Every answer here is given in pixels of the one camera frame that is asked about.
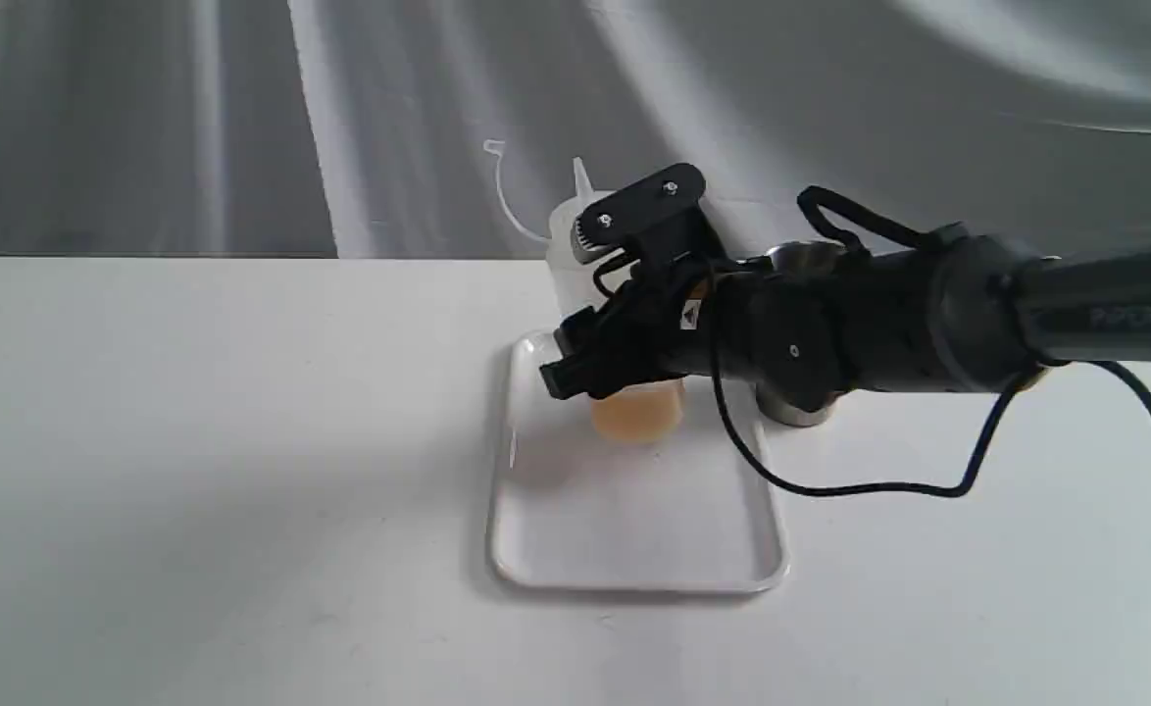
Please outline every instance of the table surface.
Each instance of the table surface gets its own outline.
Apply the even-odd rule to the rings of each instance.
[[[0,703],[1151,703],[1151,425],[1090,366],[969,499],[780,498],[759,598],[501,585],[506,350],[556,316],[543,263],[0,260]],[[952,483],[989,403],[772,451]]]

